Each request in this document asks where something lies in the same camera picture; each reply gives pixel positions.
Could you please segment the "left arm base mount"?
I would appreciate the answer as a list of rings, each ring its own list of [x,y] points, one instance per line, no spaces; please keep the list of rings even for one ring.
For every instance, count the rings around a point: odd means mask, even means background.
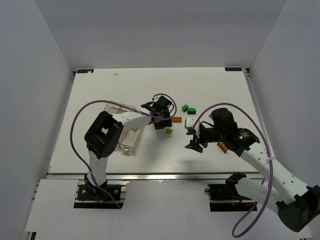
[[[126,186],[108,184],[105,191],[97,189],[95,194],[86,184],[78,184],[73,208],[74,209],[115,209],[123,207],[126,197]]]

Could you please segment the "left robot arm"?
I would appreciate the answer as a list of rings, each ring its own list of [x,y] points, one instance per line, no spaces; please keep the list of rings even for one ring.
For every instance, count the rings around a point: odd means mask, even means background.
[[[124,133],[141,126],[154,125],[155,130],[172,126],[170,107],[176,107],[173,100],[162,95],[141,107],[147,112],[143,113],[129,106],[122,113],[110,114],[102,111],[86,132],[84,140],[89,152],[90,170],[84,181],[92,192],[106,187],[108,157],[115,151]]]

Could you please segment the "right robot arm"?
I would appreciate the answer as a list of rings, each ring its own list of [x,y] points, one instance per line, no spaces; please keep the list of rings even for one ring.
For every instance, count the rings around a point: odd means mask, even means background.
[[[300,232],[320,214],[320,187],[310,187],[289,172],[249,129],[238,127],[227,108],[215,109],[213,123],[187,117],[184,123],[192,139],[187,149],[203,152],[209,143],[221,143],[254,167],[267,181],[263,186],[242,172],[225,180],[224,191],[229,198],[249,198],[262,209],[269,208],[293,232]]]

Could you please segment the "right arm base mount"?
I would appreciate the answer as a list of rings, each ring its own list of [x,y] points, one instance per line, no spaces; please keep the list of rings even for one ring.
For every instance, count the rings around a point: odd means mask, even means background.
[[[248,197],[233,194],[226,184],[209,184],[204,192],[209,197],[210,212],[247,212],[255,204]]]

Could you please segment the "lime green square lego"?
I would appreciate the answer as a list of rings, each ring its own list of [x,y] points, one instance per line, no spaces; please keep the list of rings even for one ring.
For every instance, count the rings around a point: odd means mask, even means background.
[[[169,137],[172,137],[172,135],[173,135],[173,129],[167,128],[165,134],[166,134],[167,136],[169,136]]]

